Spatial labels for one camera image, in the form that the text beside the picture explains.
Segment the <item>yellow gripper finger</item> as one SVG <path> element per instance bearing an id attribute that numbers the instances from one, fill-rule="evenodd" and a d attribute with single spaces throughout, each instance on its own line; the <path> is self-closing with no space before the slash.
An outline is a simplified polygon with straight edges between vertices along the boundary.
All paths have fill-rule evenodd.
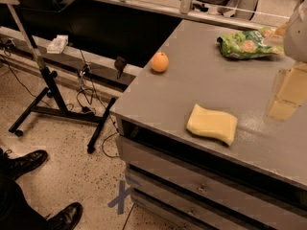
<path id="1" fill-rule="evenodd" d="M 276 30 L 275 30 L 275 34 L 279 35 L 279 36 L 283 36 L 285 34 L 286 28 L 288 26 L 287 22 L 284 22 L 282 25 L 280 25 Z"/>
<path id="2" fill-rule="evenodd" d="M 277 121 L 289 119 L 307 101 L 307 63 L 297 62 L 280 71 L 274 83 L 268 115 Z"/>

